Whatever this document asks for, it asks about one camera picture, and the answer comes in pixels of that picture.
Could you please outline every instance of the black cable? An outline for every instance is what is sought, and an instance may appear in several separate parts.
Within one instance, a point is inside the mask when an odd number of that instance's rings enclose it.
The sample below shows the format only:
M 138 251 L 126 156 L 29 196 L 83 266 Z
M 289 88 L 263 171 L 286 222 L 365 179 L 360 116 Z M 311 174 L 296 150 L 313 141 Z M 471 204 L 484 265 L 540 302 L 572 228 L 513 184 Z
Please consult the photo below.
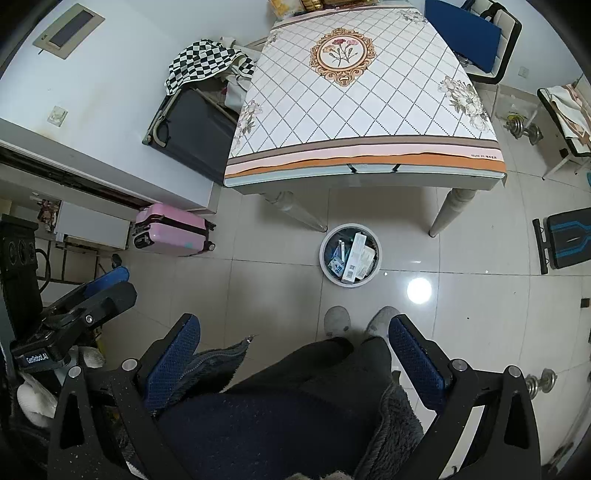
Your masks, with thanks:
M 49 256 L 45 253 L 44 250 L 41 250 L 40 248 L 36 248 L 35 253 L 43 255 L 43 257 L 45 258 L 45 279 L 46 280 L 45 280 L 45 283 L 43 284 L 43 286 L 39 289 L 39 293 L 41 293 L 43 290 L 45 290 L 45 287 L 47 287 L 49 285 L 49 281 L 51 280 L 51 264 L 49 263 Z

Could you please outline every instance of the chair leg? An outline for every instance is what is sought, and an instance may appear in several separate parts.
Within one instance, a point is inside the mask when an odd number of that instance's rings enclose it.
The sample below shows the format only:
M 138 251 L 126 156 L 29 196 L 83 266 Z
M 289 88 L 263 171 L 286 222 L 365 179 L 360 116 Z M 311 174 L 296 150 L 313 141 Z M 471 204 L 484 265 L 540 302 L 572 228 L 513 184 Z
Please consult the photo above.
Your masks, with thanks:
M 591 161 L 591 157 L 587 157 L 587 160 L 585 160 L 583 162 L 583 164 L 574 171 L 574 174 L 578 175 L 581 170 L 583 170 L 587 165 L 589 165 L 590 161 Z
M 566 155 L 566 157 L 564 157 L 562 160 L 560 160 L 560 162 L 558 162 L 558 164 L 552 170 L 550 170 L 546 175 L 542 176 L 542 180 L 545 180 L 547 177 L 554 174 L 560 167 L 562 167 L 562 165 L 567 163 L 570 159 L 571 159 L 571 155 L 570 154 Z
M 501 84 L 497 83 L 496 84 L 496 91 L 495 91 L 495 100 L 494 102 L 492 102 L 492 111 L 491 111 L 491 121 L 493 121 L 495 119 L 495 113 L 496 113 L 496 106 L 499 103 L 499 92 L 501 90 Z
M 526 128 L 528 128 L 531 125 L 531 123 L 534 121 L 535 116 L 540 112 L 541 108 L 542 108 L 542 104 L 539 103 L 538 106 L 536 107 L 536 109 L 534 110 L 534 113 L 532 113 L 530 115 L 529 120 L 523 126 L 523 130 L 525 130 Z

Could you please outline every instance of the flower print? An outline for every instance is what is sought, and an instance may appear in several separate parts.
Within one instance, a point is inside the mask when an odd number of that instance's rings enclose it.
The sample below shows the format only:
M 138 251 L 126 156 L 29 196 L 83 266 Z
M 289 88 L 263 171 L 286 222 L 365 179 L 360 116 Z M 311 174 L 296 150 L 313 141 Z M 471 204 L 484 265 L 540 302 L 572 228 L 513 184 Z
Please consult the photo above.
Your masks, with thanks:
M 457 113 L 463 113 L 470 118 L 470 124 L 473 127 L 478 130 L 488 128 L 486 123 L 488 116 L 473 85 L 452 80 L 446 76 L 439 84 L 438 90 L 446 94 Z
M 247 134 L 252 132 L 252 129 L 255 126 L 255 118 L 259 113 L 262 113 L 262 108 L 254 100 L 244 104 L 242 107 L 242 112 L 238 119 L 238 124 L 236 126 L 236 131 L 234 133 L 234 139 L 232 142 L 231 150 L 233 153 L 237 153 L 240 150 L 240 147 L 242 146 L 242 140 Z
M 343 61 L 351 63 L 351 60 L 359 54 L 358 51 L 353 51 L 354 45 L 359 45 L 359 41 L 354 38 L 337 38 L 332 41 L 331 45 L 325 46 L 322 52 L 328 53 L 332 57 L 333 62 L 338 62 L 338 68 Z

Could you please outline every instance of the blue stripe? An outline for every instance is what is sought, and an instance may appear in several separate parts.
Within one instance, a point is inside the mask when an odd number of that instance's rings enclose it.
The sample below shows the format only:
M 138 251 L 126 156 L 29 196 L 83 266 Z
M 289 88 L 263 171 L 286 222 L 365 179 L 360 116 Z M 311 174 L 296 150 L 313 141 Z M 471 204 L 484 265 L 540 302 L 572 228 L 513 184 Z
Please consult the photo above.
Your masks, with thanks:
M 567 228 L 571 228 L 574 226 L 579 226 L 583 230 L 585 230 L 586 232 L 591 232 L 591 225 L 583 225 L 578 220 L 573 220 L 572 222 L 559 223 L 558 225 L 553 225 L 552 227 L 550 227 L 550 230 L 553 232 L 558 232 L 559 230 L 565 230 Z
M 569 248 L 566 250 L 560 250 L 560 251 L 556 252 L 556 258 L 566 257 L 568 255 L 581 253 L 583 250 L 585 250 L 585 247 L 587 246 L 587 243 L 589 243 L 590 239 L 591 238 L 588 235 L 585 237 L 585 240 L 583 241 L 583 243 L 581 245 L 579 245 L 578 247 L 573 247 L 573 248 Z

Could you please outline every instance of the white tile floor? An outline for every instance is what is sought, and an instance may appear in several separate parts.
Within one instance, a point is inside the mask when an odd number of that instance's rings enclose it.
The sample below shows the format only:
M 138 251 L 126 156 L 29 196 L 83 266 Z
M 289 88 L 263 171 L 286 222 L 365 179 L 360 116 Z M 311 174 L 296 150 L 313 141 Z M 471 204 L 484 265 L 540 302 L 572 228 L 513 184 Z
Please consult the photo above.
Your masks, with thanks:
M 489 93 L 482 95 L 489 104 Z M 323 278 L 317 249 L 324 234 L 258 196 L 224 190 L 214 219 L 215 251 L 198 258 L 124 255 L 138 301 L 105 326 L 109 364 L 140 356 L 182 313 L 192 312 L 202 323 L 202 348 L 256 335 L 238 372 L 245 378 L 323 339 L 328 308 L 344 305 L 353 324 L 363 329 L 389 304 L 408 314 L 449 357 L 462 357 L 475 368 L 502 371 L 516 364 L 538 376 L 545 367 L 554 369 L 555 389 L 533 401 L 542 461 L 548 461 L 589 385 L 591 309 L 579 305 L 582 297 L 591 297 L 591 262 L 540 276 L 531 221 L 591 206 L 591 189 L 584 173 L 573 174 L 573 165 L 542 181 L 563 146 L 549 117 L 541 115 L 539 122 L 545 139 L 537 147 L 525 138 L 513 139 L 494 122 L 510 170 L 506 186 L 478 193 L 435 239 L 427 230 L 444 189 L 349 189 L 301 197 L 329 227 L 360 222 L 379 236 L 383 270 L 353 290 Z M 417 277 L 432 285 L 430 300 L 421 305 L 406 295 L 408 282 Z M 405 376 L 402 384 L 427 428 L 434 413 L 424 408 Z M 450 465 L 461 464 L 480 414 L 474 410 Z

